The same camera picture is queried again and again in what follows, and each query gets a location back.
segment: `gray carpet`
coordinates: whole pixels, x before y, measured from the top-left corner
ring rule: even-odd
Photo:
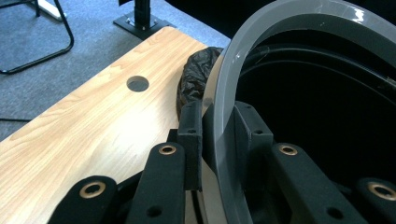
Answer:
[[[117,0],[60,2],[75,46],[65,55],[16,75],[0,75],[0,118],[33,119],[141,42],[113,24],[132,11],[134,2],[121,7]],[[229,38],[164,0],[151,0],[151,13],[208,46],[229,44]],[[36,18],[30,4],[0,9],[0,69],[11,69],[68,45],[63,23],[41,14]],[[0,121],[0,141],[23,125]]]

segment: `black metal chair frame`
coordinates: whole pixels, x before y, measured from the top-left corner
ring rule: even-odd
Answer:
[[[29,2],[35,2],[35,15],[37,17],[39,17],[40,16],[40,8],[39,8],[39,5],[38,5],[38,0],[6,1],[6,3],[3,4],[3,5],[1,5],[1,3],[0,3],[0,8],[12,7],[12,6],[16,6],[16,5],[24,4],[24,3],[29,3]],[[19,73],[19,72],[21,72],[21,71],[23,71],[23,70],[25,70],[27,68],[30,68],[32,66],[35,66],[35,65],[37,65],[39,63],[44,63],[44,62],[46,62],[46,61],[48,61],[50,59],[53,59],[55,57],[58,57],[58,56],[62,55],[62,54],[66,54],[66,52],[68,52],[71,48],[73,48],[74,37],[73,37],[72,31],[70,29],[70,26],[69,26],[69,24],[67,22],[67,19],[66,19],[65,15],[64,15],[64,11],[62,10],[61,4],[59,3],[58,0],[54,0],[54,3],[56,5],[56,7],[58,8],[59,13],[61,14],[61,18],[62,18],[62,21],[64,23],[64,27],[66,28],[66,31],[67,31],[67,33],[68,33],[68,35],[70,37],[69,45],[66,48],[64,48],[64,49],[58,50],[58,51],[56,51],[54,53],[51,53],[50,55],[47,55],[47,56],[42,57],[42,58],[39,58],[39,59],[34,60],[32,62],[20,65],[18,67],[15,67],[15,68],[12,68],[12,69],[9,69],[9,70],[0,70],[0,74],[13,75],[13,74]]]

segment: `brass ring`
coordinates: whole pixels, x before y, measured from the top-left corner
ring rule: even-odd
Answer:
[[[377,197],[380,197],[380,198],[388,200],[388,201],[396,201],[396,191],[394,189],[391,189],[390,187],[388,187],[386,185],[383,185],[383,184],[380,184],[380,183],[375,183],[375,182],[369,182],[367,184],[367,187]],[[380,192],[377,189],[383,189],[387,193]]]
[[[176,148],[172,146],[163,146],[160,148],[159,152],[165,156],[174,154],[176,152]]]
[[[279,148],[279,151],[282,152],[283,154],[286,154],[288,156],[295,156],[297,155],[298,151],[294,147],[290,146],[281,146]]]
[[[94,192],[88,192],[87,189],[89,187],[92,186],[98,186],[99,189],[94,191]],[[106,188],[106,184],[101,182],[101,181],[93,181],[89,184],[86,184],[80,191],[79,191],[79,196],[81,196],[81,198],[85,198],[85,199],[91,199],[94,197],[99,196],[100,194],[103,193],[103,191],[105,191]]]

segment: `wooden table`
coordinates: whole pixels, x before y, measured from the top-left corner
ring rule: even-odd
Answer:
[[[0,223],[45,223],[80,179],[118,183],[177,128],[183,65],[205,45],[166,27],[0,143]],[[145,77],[146,91],[127,88]]]

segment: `round hole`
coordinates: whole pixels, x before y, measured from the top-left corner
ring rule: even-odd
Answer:
[[[389,201],[396,201],[396,191],[380,183],[370,182],[368,183],[369,190],[380,197]]]
[[[294,147],[282,146],[279,150],[286,155],[295,156],[297,155],[298,151]]]
[[[92,194],[92,193],[95,193],[96,191],[98,191],[99,189],[100,189],[99,185],[92,185],[92,186],[87,187],[85,189],[85,192]]]
[[[145,91],[149,87],[149,81],[145,77],[130,77],[126,85],[131,91]]]
[[[176,152],[176,148],[172,146],[164,146],[160,148],[160,153],[163,155],[171,155]]]
[[[256,130],[254,131],[255,134],[262,134],[262,130]]]
[[[163,210],[161,209],[160,206],[151,206],[147,210],[147,215],[148,217],[158,217],[163,213]]]
[[[343,213],[340,210],[333,207],[327,209],[327,214],[336,219],[343,219],[344,217]]]
[[[106,184],[101,181],[93,181],[89,184],[86,184],[79,191],[79,196],[81,198],[90,199],[101,195],[106,188]]]

